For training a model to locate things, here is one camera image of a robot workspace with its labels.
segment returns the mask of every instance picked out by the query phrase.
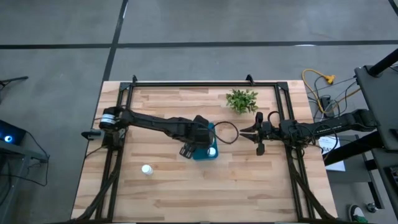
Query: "potted plant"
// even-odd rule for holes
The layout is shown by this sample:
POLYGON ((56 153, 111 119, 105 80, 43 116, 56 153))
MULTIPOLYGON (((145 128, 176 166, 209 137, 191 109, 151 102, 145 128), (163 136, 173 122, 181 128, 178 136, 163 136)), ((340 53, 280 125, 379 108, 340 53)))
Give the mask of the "potted plant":
POLYGON ((238 114, 255 112, 259 107, 256 106, 256 96, 258 93, 250 90, 232 90, 232 94, 226 95, 227 106, 231 107, 238 114))

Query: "yellow cable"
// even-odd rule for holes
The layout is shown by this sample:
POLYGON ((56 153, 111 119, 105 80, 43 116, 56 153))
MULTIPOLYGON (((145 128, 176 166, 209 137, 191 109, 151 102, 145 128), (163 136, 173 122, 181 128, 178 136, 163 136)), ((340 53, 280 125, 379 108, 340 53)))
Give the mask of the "yellow cable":
POLYGON ((329 110, 329 111, 324 111, 323 108, 322 108, 322 105, 321 105, 321 102, 320 102, 318 96, 315 94, 314 90, 311 88, 311 86, 310 86, 310 85, 307 83, 307 81, 305 80, 305 72, 313 72, 313 73, 316 73, 316 74, 322 76, 323 78, 325 78, 325 80, 328 82, 329 85, 333 84, 333 80, 335 79, 335 76, 334 76, 334 75, 324 75, 324 74, 322 74, 322 73, 320 73, 320 72, 318 72, 318 71, 316 71, 316 70, 314 70, 314 69, 310 69, 310 68, 305 69, 305 70, 301 73, 301 76, 302 76, 302 79, 303 79, 303 81, 304 81, 304 84, 305 84, 305 86, 307 86, 307 87, 311 90, 313 96, 315 97, 315 99, 316 99, 316 101, 317 101, 317 103, 318 103, 318 107, 319 107, 319 110, 321 111, 321 113, 329 113, 329 112, 333 111, 333 110, 340 104, 340 102, 342 102, 344 99, 346 99, 346 98, 348 98, 348 97, 354 95, 354 94, 357 93, 359 90, 361 90, 360 88, 358 88, 357 90, 351 92, 350 94, 346 95, 346 96, 343 97, 342 99, 338 100, 338 101, 336 102, 336 105, 335 105, 334 107, 332 107, 331 110, 329 110))

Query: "white paper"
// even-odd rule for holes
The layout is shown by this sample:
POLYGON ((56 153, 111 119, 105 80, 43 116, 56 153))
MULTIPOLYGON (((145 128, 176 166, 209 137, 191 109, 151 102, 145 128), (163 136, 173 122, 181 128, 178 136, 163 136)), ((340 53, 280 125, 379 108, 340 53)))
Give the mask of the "white paper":
MULTIPOLYGON (((337 139, 337 146, 336 149, 338 147, 340 147, 340 141, 337 139)), ((323 149, 323 154, 329 152, 330 150, 333 149, 333 146, 335 146, 336 144, 336 139, 335 137, 321 137, 319 139, 319 146, 323 149)), ((346 167, 344 166, 344 162, 340 161, 340 162, 336 162, 334 164, 328 165, 326 166, 326 170, 333 170, 333 171, 345 171, 346 167)))

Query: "concrete floor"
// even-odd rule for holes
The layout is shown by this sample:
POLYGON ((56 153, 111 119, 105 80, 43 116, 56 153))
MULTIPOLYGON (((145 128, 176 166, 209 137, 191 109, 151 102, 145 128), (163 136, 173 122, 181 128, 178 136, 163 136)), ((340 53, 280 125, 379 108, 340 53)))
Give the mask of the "concrete floor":
MULTIPOLYGON (((111 43, 122 0, 0 0, 0 45, 111 43)), ((130 0, 120 43, 206 41, 397 40, 388 0, 130 0)), ((314 68, 351 78, 398 45, 118 49, 110 80, 299 80, 314 68)), ((27 129, 51 155, 49 184, 24 182, 15 223, 69 219, 109 49, 0 50, 0 79, 28 75, 2 92, 0 118, 27 129)), ((317 76, 308 74, 309 83, 317 76)), ((337 96, 350 82, 322 91, 337 96)), ((366 108, 362 94, 347 111, 366 108)), ((43 180, 45 169, 30 178, 43 180)), ((367 184, 331 183, 339 217, 371 201, 367 184)), ((397 223, 385 210, 369 221, 397 223)))

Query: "wooden table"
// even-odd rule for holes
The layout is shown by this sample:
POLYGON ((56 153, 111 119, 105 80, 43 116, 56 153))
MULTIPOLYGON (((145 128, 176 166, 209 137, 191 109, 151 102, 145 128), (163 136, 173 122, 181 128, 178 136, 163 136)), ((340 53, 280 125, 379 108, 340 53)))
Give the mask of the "wooden table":
MULTIPOLYGON (((101 117, 104 108, 116 105, 119 84, 104 82, 96 118, 101 117)), ((296 120, 311 123, 303 82, 295 80, 288 84, 296 120)), ((259 93, 258 111, 266 116, 277 110, 273 88, 248 89, 259 93)), ((200 114, 211 122, 231 121, 238 129, 253 125, 254 114, 237 115, 226 106, 225 94, 230 90, 231 87, 135 88, 132 109, 161 118, 193 119, 200 114)), ((271 121, 277 126, 279 117, 272 116, 271 121)), ((98 123, 96 121, 94 128, 98 128, 98 123)), ((228 125, 217 126, 216 132, 226 140, 235 136, 228 125)), ((245 138, 240 137, 232 145, 218 141, 219 157, 197 162, 180 156, 178 152, 183 143, 164 133, 130 127, 126 136, 114 222, 297 220, 285 149, 279 141, 264 141, 266 153, 263 156, 256 156, 256 145, 245 138), (152 176, 141 172, 144 164, 154 168, 152 176)), ((87 153, 100 145, 101 140, 90 142, 87 153)), ((102 149, 86 159, 72 218, 78 217, 98 193, 105 155, 106 150, 102 149)), ((328 212, 336 216, 321 152, 316 147, 306 148, 304 161, 311 190, 328 212)), ((300 198, 307 213, 302 193, 300 198)), ((107 211, 105 203, 103 214, 107 211)))

